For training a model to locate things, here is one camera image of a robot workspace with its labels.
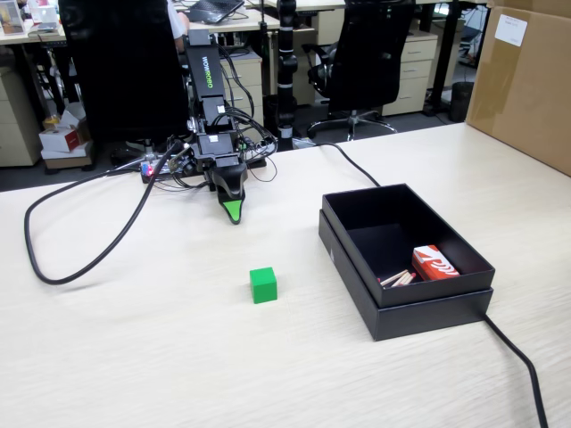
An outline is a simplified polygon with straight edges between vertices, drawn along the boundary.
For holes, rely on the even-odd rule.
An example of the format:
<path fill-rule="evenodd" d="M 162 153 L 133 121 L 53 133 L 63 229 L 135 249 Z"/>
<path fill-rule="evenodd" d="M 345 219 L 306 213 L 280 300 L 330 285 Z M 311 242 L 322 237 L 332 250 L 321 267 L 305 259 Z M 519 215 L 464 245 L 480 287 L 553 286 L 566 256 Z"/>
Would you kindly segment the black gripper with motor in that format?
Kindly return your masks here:
<path fill-rule="evenodd" d="M 199 170 L 211 169 L 220 206 L 233 225 L 242 219 L 245 200 L 244 181 L 247 167 L 240 162 L 232 135 L 229 133 L 199 135 L 194 143 L 194 158 Z"/>

